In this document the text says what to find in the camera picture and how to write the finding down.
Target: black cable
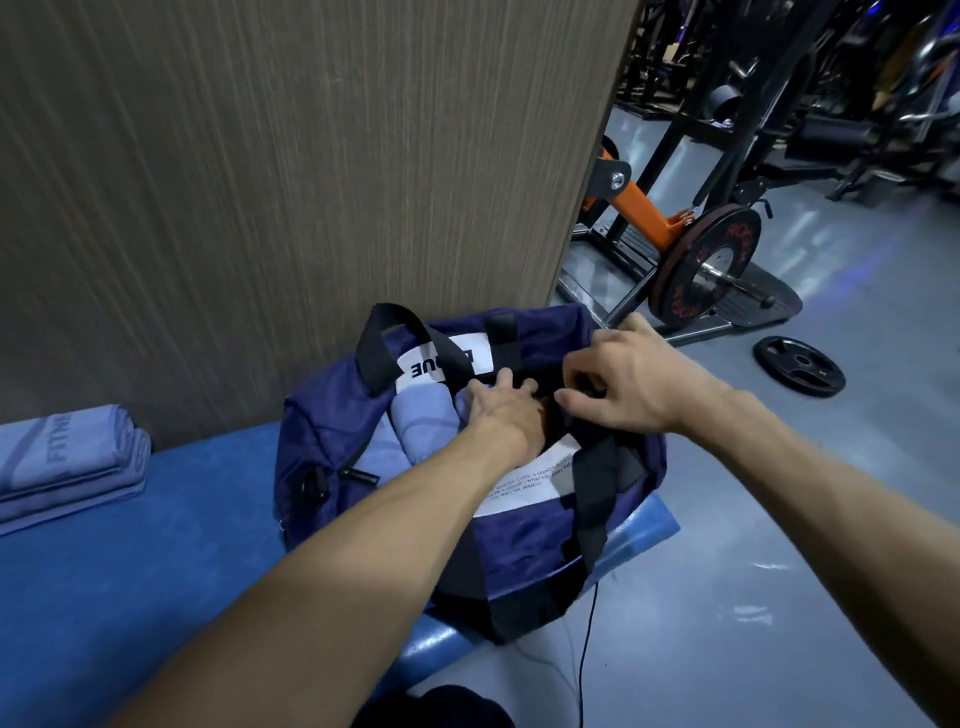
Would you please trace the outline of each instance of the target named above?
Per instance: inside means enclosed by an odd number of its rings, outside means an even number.
[[[593,610],[597,608],[597,593],[600,582],[593,585],[593,603],[590,604],[590,617],[587,620],[587,635],[584,637],[584,651],[580,655],[580,673],[577,675],[577,702],[580,708],[580,728],[584,728],[584,660],[587,658],[587,645],[590,641],[590,628],[593,626]]]

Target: left hand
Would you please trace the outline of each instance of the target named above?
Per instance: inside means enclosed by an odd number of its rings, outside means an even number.
[[[476,379],[467,385],[473,399],[469,426],[486,428],[490,437],[502,439],[511,468],[526,465],[543,450],[544,408],[534,399],[537,388],[533,379],[525,379],[514,389],[514,373],[507,368],[497,373],[493,388]]]

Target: stacked towels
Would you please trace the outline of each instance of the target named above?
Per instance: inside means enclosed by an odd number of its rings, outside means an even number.
[[[414,465],[426,460],[445,447],[467,425],[469,410],[458,405],[465,417],[457,412],[450,390],[441,382],[418,384],[401,390],[376,425],[373,438],[354,468],[379,477],[383,485]]]
[[[141,493],[150,449],[115,404],[0,425],[0,535]]]

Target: orange metal frame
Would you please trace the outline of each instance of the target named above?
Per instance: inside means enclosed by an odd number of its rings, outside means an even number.
[[[604,150],[603,158],[613,159],[607,150]],[[596,198],[586,198],[584,210],[590,209],[594,202]],[[689,209],[663,217],[633,181],[628,181],[623,191],[614,197],[610,204],[661,253],[683,234],[686,226],[693,220],[693,211]]]

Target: white label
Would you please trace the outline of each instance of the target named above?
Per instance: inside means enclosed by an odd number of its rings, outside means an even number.
[[[451,336],[450,341],[460,347],[473,364],[473,373],[488,374],[493,371],[493,354],[490,341],[485,333],[461,333]],[[415,384],[429,384],[431,381],[444,381],[444,373],[437,364],[437,348],[433,342],[421,344],[402,354],[396,361],[403,374],[396,378],[396,392],[399,394]]]
[[[573,453],[580,443],[564,435],[533,462],[504,475],[473,515],[492,516],[573,493]]]

